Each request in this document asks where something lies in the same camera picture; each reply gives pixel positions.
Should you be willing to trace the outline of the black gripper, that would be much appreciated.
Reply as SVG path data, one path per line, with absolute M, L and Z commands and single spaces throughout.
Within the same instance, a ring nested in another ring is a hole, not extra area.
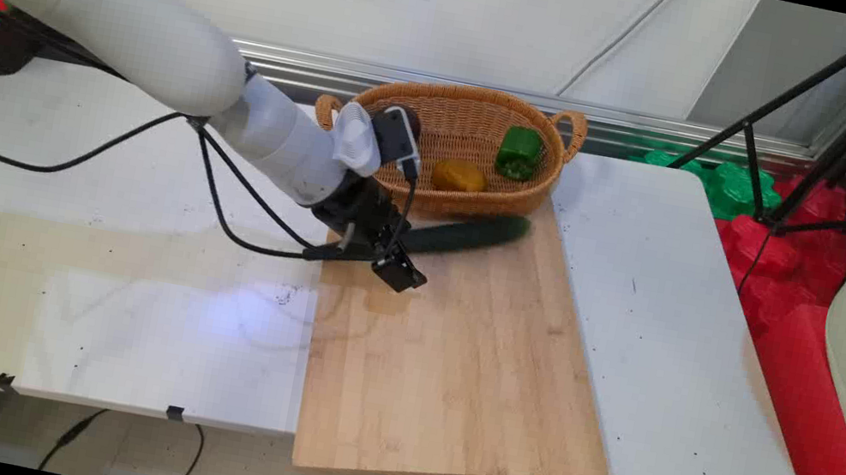
M 336 190 L 315 203 L 312 214 L 339 236 L 338 242 L 319 244 L 318 250 L 374 257 L 375 275 L 396 293 L 422 287 L 427 277 L 414 268 L 404 237 L 411 230 L 412 205 L 394 202 L 390 191 L 373 177 L 348 171 Z

